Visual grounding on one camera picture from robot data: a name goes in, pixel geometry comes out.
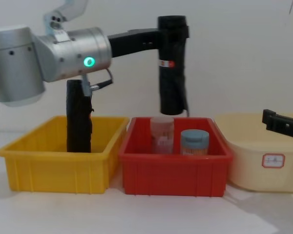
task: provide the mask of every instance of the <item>cylindrical container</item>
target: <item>cylindrical container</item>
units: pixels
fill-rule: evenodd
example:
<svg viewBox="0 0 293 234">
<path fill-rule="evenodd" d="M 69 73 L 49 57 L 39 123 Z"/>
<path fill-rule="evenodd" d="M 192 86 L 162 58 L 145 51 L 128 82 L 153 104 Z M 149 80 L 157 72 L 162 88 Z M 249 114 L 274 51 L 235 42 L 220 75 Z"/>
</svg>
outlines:
<svg viewBox="0 0 293 234">
<path fill-rule="evenodd" d="M 180 149 L 182 155 L 207 155 L 209 149 L 209 133 L 197 129 L 182 131 Z"/>
<path fill-rule="evenodd" d="M 174 119 L 172 117 L 153 117 L 150 127 L 152 152 L 171 154 L 174 144 Z"/>
</svg>

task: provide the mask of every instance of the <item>black cylindrical object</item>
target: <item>black cylindrical object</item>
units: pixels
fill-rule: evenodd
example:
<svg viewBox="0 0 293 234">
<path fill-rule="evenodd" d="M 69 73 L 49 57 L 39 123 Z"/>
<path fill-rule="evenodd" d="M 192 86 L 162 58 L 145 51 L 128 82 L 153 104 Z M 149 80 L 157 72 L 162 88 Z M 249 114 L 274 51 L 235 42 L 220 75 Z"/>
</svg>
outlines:
<svg viewBox="0 0 293 234">
<path fill-rule="evenodd" d="M 92 122 L 91 97 L 85 97 L 82 81 L 67 81 L 67 151 L 74 153 L 91 152 Z"/>
<path fill-rule="evenodd" d="M 162 41 L 159 47 L 161 113 L 178 115 L 188 111 L 185 87 L 185 46 L 189 37 L 185 16 L 158 18 Z"/>
</svg>

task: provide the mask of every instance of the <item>table surface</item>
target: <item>table surface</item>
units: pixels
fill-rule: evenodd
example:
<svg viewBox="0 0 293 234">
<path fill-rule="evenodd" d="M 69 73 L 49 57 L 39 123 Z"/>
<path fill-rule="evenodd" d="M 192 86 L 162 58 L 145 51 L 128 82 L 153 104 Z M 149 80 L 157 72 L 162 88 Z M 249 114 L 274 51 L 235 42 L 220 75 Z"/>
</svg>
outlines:
<svg viewBox="0 0 293 234">
<path fill-rule="evenodd" d="M 22 133 L 0 132 L 0 147 Z M 223 198 L 12 192 L 0 157 L 0 234 L 293 234 L 293 195 L 227 186 Z"/>
</svg>

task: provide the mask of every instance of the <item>red plastic bin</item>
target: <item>red plastic bin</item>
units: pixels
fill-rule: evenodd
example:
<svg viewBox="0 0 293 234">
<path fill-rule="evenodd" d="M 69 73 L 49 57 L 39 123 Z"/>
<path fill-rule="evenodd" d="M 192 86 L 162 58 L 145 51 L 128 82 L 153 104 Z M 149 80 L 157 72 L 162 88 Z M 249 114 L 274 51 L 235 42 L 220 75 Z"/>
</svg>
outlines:
<svg viewBox="0 0 293 234">
<path fill-rule="evenodd" d="M 223 196 L 232 152 L 209 118 L 175 118 L 174 152 L 152 154 L 149 117 L 133 118 L 120 149 L 123 186 L 132 195 Z M 205 156 L 181 155 L 180 134 L 186 129 L 209 132 Z"/>
</svg>

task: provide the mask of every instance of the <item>blue lid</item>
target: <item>blue lid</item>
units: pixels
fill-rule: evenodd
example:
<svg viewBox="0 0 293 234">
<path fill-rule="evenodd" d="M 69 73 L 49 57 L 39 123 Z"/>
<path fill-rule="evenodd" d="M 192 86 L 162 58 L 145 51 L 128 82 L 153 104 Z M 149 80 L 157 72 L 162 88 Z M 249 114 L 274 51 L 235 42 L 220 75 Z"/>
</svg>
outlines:
<svg viewBox="0 0 293 234">
<path fill-rule="evenodd" d="M 209 133 L 197 129 L 184 130 L 181 132 L 180 144 L 188 149 L 206 149 L 209 147 Z"/>
</svg>

